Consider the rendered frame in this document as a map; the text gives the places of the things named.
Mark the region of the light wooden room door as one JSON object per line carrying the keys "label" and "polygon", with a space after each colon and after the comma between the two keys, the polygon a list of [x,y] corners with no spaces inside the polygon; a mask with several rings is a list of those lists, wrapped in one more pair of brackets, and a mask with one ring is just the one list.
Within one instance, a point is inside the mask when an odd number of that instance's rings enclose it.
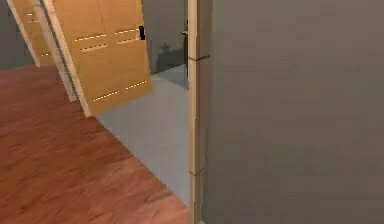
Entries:
{"label": "light wooden room door", "polygon": [[37,67],[51,65],[53,59],[30,0],[12,0],[28,49]]}
{"label": "light wooden room door", "polygon": [[90,113],[152,91],[142,0],[54,0]]}

